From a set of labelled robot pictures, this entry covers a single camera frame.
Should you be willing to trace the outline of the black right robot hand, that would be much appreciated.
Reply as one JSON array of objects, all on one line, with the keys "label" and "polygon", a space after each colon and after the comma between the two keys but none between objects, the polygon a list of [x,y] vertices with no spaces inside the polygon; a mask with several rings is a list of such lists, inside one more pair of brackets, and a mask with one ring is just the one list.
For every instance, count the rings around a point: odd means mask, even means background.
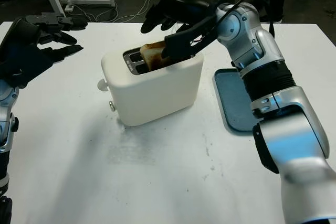
[{"label": "black right robot hand", "polygon": [[176,33],[164,38],[162,52],[163,58],[178,61],[197,54],[217,39],[216,22],[214,5],[204,0],[160,0],[146,13],[141,33],[149,33],[158,25],[165,31],[182,23]]}]

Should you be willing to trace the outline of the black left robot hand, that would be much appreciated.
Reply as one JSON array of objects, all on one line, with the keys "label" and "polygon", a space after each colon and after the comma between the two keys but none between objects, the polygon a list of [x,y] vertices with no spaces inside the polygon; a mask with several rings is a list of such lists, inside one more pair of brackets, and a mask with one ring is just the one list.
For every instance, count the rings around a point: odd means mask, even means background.
[{"label": "black left robot hand", "polygon": [[26,46],[44,45],[52,41],[66,46],[61,49],[45,48],[42,52],[53,62],[62,61],[82,50],[77,40],[66,32],[84,30],[87,26],[87,21],[66,17],[62,13],[41,13],[18,18],[1,42],[1,63]]}]

